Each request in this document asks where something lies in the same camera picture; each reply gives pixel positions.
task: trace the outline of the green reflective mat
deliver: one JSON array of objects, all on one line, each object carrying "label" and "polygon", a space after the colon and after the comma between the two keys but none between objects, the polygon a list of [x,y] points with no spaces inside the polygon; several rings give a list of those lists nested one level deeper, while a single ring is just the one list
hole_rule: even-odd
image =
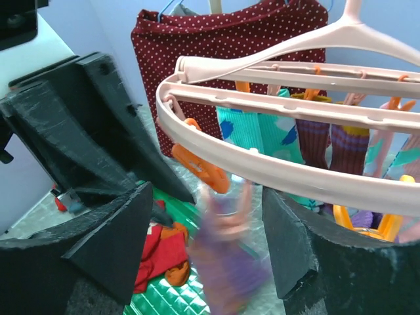
[{"label": "green reflective mat", "polygon": [[[197,230],[198,210],[189,203],[183,203],[154,188],[154,199],[164,200],[166,211],[174,221],[187,227],[190,234]],[[191,269],[188,282],[182,287],[172,287],[164,276],[149,282],[147,291],[134,294],[131,304],[125,307],[124,315],[196,315],[210,314],[204,301],[203,286],[198,282],[197,273]]]}]

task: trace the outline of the yellow clothespin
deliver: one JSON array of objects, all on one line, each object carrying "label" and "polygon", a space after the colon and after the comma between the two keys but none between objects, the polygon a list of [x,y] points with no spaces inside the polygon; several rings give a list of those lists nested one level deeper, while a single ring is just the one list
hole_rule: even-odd
[{"label": "yellow clothespin", "polygon": [[[414,178],[409,175],[403,175],[400,178],[402,182],[415,182]],[[379,240],[393,242],[397,237],[401,226],[402,219],[401,215],[390,215],[386,214],[383,216],[381,223],[379,223],[378,229],[374,228],[355,228],[353,227],[350,216],[348,215],[347,208],[342,205],[333,206],[335,222],[349,230],[361,233],[371,238],[377,238]]]}]

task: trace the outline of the white plastic hanger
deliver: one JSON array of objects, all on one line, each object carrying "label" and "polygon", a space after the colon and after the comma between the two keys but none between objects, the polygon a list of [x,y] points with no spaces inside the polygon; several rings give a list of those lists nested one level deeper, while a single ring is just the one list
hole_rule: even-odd
[{"label": "white plastic hanger", "polygon": [[222,1],[221,0],[209,0],[210,13],[211,14],[222,14]]},{"label": "white plastic hanger", "polygon": [[176,72],[187,83],[217,79],[271,58],[306,49],[343,47],[374,51],[420,66],[420,52],[399,40],[373,30],[359,19],[362,0],[346,0],[342,17],[328,26],[293,37],[264,51],[233,60],[182,56]]},{"label": "white plastic hanger", "polygon": [[[322,76],[314,75],[314,68],[322,69]],[[362,72],[366,80],[360,80]],[[220,77],[230,81],[277,84],[303,89],[349,91],[353,93],[401,96],[420,99],[420,73],[404,72],[409,79],[397,82],[402,72],[381,68],[344,66],[339,64],[316,64],[313,62],[261,62]]]},{"label": "white plastic hanger", "polygon": [[[336,205],[346,205],[347,207],[379,213],[419,217],[419,183],[398,182],[327,171],[251,152],[250,150],[215,139],[188,126],[175,115],[171,109],[170,102],[162,102],[162,99],[167,95],[174,95],[179,100],[187,100],[199,104],[232,107],[245,111],[289,116],[311,121],[420,134],[420,114],[417,113],[359,108],[347,105],[338,106],[336,104],[294,100],[185,84],[207,81],[217,77],[234,80],[243,79],[243,81],[257,83],[280,83],[282,85],[287,85],[284,83],[284,80],[286,80],[288,83],[300,82],[301,85],[297,85],[298,87],[331,90],[336,86],[340,86],[340,89],[347,89],[355,93],[372,94],[372,90],[373,94],[380,95],[388,95],[389,92],[385,90],[393,89],[392,92],[396,92],[398,96],[403,93],[418,96],[416,92],[418,83],[414,82],[418,82],[420,79],[419,73],[407,73],[413,78],[408,82],[390,82],[391,79],[400,77],[405,72],[319,64],[321,69],[324,69],[324,67],[329,68],[331,74],[333,72],[348,72],[350,75],[355,76],[356,74],[360,75],[361,70],[367,73],[365,79],[331,76],[335,79],[329,78],[323,81],[325,75],[315,76],[302,73],[287,73],[287,75],[284,75],[282,73],[282,66],[290,68],[292,64],[293,67],[296,67],[298,66],[297,63],[279,63],[280,71],[275,72],[258,69],[258,67],[272,65],[268,62],[259,63],[265,58],[272,58],[291,51],[321,47],[356,47],[379,51],[393,56],[397,56],[396,54],[398,53],[397,57],[420,65],[420,52],[383,34],[378,38],[374,38],[378,32],[363,26],[361,23],[355,23],[356,20],[353,18],[355,15],[352,13],[355,11],[358,13],[360,3],[360,0],[348,0],[346,12],[341,18],[341,22],[338,21],[336,23],[338,25],[333,28],[326,26],[304,34],[305,37],[302,37],[303,35],[295,37],[252,56],[236,60],[181,57],[177,62],[175,74],[164,80],[156,91],[157,114],[163,129],[170,134],[175,142],[178,142],[195,155],[253,182]],[[255,66],[255,68],[234,73],[248,66]],[[306,65],[300,63],[300,66],[310,69],[314,67],[314,64]],[[275,77],[275,75],[282,75],[283,77],[279,79],[280,77]],[[385,77],[386,79],[379,80],[377,79],[378,77]]]}]

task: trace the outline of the orange clothespin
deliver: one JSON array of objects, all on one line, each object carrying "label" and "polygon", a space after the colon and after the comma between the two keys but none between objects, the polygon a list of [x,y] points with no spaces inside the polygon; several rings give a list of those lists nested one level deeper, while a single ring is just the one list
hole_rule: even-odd
[{"label": "orange clothespin", "polygon": [[[321,75],[321,68],[319,66],[315,66],[315,74]],[[313,90],[313,89],[306,89],[303,95],[304,100],[313,100],[318,94],[320,94],[321,90]]]},{"label": "orange clothespin", "polygon": [[[402,182],[415,182],[414,178],[409,175],[403,175],[400,178]],[[379,223],[378,229],[374,228],[357,228],[353,227],[350,216],[348,215],[347,208],[342,205],[333,206],[335,222],[349,230],[361,233],[371,238],[377,238],[379,240],[393,242],[397,237],[401,226],[402,219],[401,215],[390,215],[386,214],[383,216],[381,223]]]},{"label": "orange clothespin", "polygon": [[235,81],[235,87],[236,87],[236,90],[239,92],[246,92],[246,93],[251,92],[251,87],[249,85],[249,82]]},{"label": "orange clothespin", "polygon": [[[403,74],[398,78],[398,82],[403,82],[406,78],[408,78],[408,75]],[[393,96],[389,100],[388,109],[400,110],[402,112],[409,112],[415,106],[415,100],[410,100],[406,102],[403,106],[400,106],[400,103],[401,103],[401,97]]]},{"label": "orange clothespin", "polygon": [[[198,131],[201,131],[201,128],[195,119],[185,118],[185,115],[182,112],[177,99],[173,95],[168,95],[162,101],[171,101],[172,109],[177,117],[183,120],[187,125],[194,126]],[[216,165],[201,159],[197,155],[181,146],[179,143],[175,143],[172,147],[172,155],[187,170],[209,185],[214,191],[220,194],[225,194],[228,192],[230,186],[229,179],[226,173]]]}]

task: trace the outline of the red polka dot fabric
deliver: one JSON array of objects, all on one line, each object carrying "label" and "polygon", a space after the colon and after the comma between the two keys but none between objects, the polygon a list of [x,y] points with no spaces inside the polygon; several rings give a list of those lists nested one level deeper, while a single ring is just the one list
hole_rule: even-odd
[{"label": "red polka dot fabric", "polygon": [[[246,9],[201,16],[167,16],[142,10],[131,39],[157,138],[162,153],[171,157],[173,143],[156,125],[156,89],[173,74],[180,56],[231,59],[255,54],[282,41],[327,24],[327,11],[315,0],[266,0]],[[325,62],[325,50],[314,49],[287,54],[275,60]],[[202,84],[218,89],[235,89],[234,82],[214,80]],[[266,86],[252,84],[252,93],[266,93]],[[186,117],[194,118],[204,133],[222,138],[216,109],[212,106],[180,102]]]}]

